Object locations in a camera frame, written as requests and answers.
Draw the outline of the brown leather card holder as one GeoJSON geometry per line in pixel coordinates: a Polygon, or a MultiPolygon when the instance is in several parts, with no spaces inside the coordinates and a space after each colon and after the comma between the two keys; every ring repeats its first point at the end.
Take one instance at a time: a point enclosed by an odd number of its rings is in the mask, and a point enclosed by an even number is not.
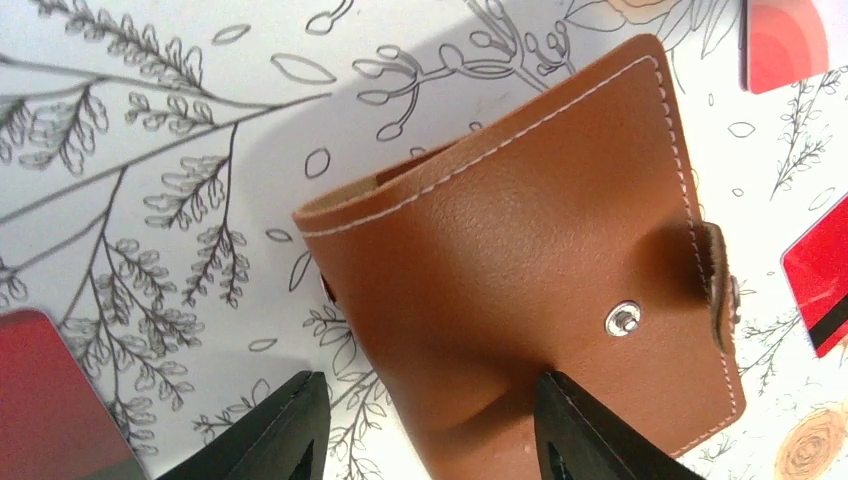
{"type": "Polygon", "coordinates": [[[293,219],[433,479],[538,478],[549,370],[675,457],[744,411],[734,282],[652,34],[293,219]]]}

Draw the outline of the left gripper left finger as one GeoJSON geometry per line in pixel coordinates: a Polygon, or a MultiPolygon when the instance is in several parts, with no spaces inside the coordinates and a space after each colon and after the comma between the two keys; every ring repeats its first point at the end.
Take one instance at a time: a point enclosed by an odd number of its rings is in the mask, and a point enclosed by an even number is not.
{"type": "Polygon", "coordinates": [[[325,375],[301,371],[221,436],[162,477],[321,480],[330,423],[325,375]]]}

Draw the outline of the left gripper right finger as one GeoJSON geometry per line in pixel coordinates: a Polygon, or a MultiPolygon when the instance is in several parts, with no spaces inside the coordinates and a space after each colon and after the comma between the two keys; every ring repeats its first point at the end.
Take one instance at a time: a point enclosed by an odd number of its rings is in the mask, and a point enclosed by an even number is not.
{"type": "Polygon", "coordinates": [[[559,371],[535,387],[534,431],[544,480],[701,480],[559,371]]]}

